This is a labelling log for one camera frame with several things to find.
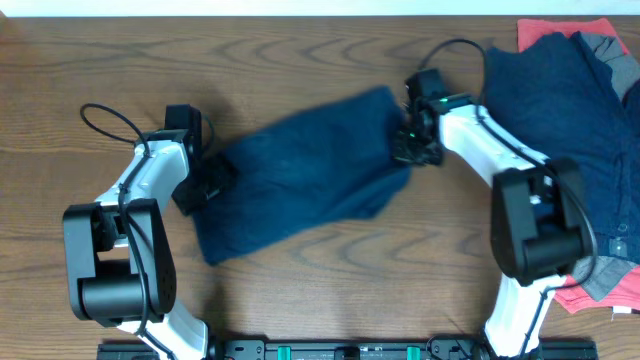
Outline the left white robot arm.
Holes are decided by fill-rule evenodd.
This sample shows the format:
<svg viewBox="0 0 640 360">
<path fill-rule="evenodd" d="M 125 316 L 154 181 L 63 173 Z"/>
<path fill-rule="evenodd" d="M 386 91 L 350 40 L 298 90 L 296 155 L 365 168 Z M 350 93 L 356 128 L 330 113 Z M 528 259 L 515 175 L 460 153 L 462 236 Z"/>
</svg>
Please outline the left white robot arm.
<svg viewBox="0 0 640 360">
<path fill-rule="evenodd" d="M 117 181 L 62 217 L 74 315 L 136 336 L 158 359 L 212 359 L 216 352 L 206 322 L 177 297 L 162 218 L 201 155 L 198 130 L 145 133 Z"/>
</svg>

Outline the grey garment on pile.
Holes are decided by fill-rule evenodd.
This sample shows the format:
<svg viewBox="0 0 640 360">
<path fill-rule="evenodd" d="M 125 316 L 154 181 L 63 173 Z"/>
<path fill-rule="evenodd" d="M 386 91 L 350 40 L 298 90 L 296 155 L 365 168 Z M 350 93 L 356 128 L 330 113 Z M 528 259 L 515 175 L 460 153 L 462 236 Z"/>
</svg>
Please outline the grey garment on pile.
<svg viewBox="0 0 640 360">
<path fill-rule="evenodd" d="M 594 57 L 610 68 L 609 82 L 621 104 L 628 110 L 635 110 L 639 105 L 639 61 L 625 52 L 622 42 L 615 36 L 581 33 L 580 37 Z M 582 289 L 596 302 L 612 299 L 616 290 L 625 296 L 629 285 L 623 285 L 622 282 L 637 267 L 634 261 L 600 255 L 590 279 L 582 284 Z"/>
</svg>

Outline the navy blue shorts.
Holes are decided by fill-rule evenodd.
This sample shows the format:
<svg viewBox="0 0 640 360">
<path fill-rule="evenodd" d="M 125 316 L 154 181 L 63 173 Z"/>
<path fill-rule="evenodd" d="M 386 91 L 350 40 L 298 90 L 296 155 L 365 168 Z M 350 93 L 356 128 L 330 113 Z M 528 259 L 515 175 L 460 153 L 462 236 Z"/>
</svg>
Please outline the navy blue shorts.
<svg viewBox="0 0 640 360">
<path fill-rule="evenodd" d="M 192 218 L 217 265 L 310 228 L 375 217 L 410 178 L 392 157 L 404 114 L 386 86 L 308 109 L 223 150 L 233 185 Z"/>
</svg>

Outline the red garment on pile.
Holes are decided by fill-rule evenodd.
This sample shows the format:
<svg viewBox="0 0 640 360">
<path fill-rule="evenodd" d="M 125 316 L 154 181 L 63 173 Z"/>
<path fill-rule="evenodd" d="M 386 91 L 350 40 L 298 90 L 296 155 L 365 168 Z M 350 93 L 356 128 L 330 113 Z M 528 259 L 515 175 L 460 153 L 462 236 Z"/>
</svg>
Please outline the red garment on pile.
<svg viewBox="0 0 640 360">
<path fill-rule="evenodd" d="M 605 18 L 587 22 L 553 22 L 535 19 L 517 21 L 518 49 L 524 51 L 542 36 L 561 33 L 583 35 L 594 55 L 612 69 L 612 87 L 619 98 L 639 82 L 639 63 Z M 590 279 L 581 286 L 558 292 L 555 299 L 569 313 L 589 308 L 611 307 L 615 313 L 639 308 L 639 265 L 601 256 Z"/>
</svg>

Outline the navy garment on pile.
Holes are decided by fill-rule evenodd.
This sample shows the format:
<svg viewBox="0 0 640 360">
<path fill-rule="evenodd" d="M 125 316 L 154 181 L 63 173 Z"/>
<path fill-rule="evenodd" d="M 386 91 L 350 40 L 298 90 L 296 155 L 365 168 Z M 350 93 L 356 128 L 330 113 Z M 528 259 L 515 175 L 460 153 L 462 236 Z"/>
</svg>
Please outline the navy garment on pile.
<svg viewBox="0 0 640 360">
<path fill-rule="evenodd" d="M 488 50 L 485 103 L 530 148 L 578 163 L 599 254 L 638 262 L 639 87 L 620 97 L 612 76 L 583 34 L 553 33 Z"/>
</svg>

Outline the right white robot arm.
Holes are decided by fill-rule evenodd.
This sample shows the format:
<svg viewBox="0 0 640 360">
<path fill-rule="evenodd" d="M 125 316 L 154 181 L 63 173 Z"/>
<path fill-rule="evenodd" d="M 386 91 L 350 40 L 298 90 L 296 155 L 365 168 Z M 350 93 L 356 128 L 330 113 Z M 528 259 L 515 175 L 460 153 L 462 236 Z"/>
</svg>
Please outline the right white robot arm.
<svg viewBox="0 0 640 360">
<path fill-rule="evenodd" d="M 577 164 L 529 148 L 465 94 L 417 96 L 406 110 L 409 120 L 394 140 L 394 158 L 439 166 L 452 152 L 482 178 L 491 189 L 490 245 L 502 272 L 479 338 L 432 339 L 430 358 L 597 358 L 592 341 L 539 336 L 576 263 L 596 256 Z"/>
</svg>

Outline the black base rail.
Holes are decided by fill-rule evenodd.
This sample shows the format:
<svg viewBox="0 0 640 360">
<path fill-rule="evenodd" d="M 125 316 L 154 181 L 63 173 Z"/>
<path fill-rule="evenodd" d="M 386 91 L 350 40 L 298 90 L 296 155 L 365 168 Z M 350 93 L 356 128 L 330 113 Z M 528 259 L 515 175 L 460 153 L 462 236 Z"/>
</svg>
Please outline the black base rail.
<svg viewBox="0 0 640 360">
<path fill-rule="evenodd" d="M 108 342 L 97 347 L 96 359 L 160 359 L 143 343 Z M 595 342 L 544 339 L 520 357 L 498 357 L 487 344 L 469 336 L 434 336 L 424 342 L 284 342 L 262 340 L 215 341 L 202 359 L 217 360 L 597 360 Z"/>
</svg>

